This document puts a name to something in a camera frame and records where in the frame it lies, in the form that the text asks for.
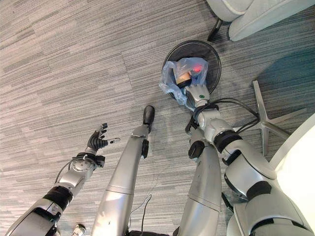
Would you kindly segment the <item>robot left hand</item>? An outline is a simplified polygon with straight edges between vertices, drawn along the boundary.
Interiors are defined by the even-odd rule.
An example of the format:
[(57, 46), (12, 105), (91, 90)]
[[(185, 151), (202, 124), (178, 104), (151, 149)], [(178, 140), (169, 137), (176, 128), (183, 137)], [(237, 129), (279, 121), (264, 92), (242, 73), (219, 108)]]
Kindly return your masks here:
[(87, 147), (85, 148), (86, 153), (96, 155), (99, 149), (115, 144), (121, 140), (120, 138), (105, 139), (107, 128), (107, 123), (103, 123), (96, 128), (88, 140)]

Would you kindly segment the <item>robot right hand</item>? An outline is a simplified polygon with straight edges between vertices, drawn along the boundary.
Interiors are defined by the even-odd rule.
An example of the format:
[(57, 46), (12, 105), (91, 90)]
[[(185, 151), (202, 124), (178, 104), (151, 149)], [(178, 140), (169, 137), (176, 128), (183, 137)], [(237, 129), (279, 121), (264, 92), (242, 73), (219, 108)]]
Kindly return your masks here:
[(186, 105), (191, 110), (205, 105), (210, 99), (207, 87), (200, 84), (185, 87), (185, 95), (187, 97)]

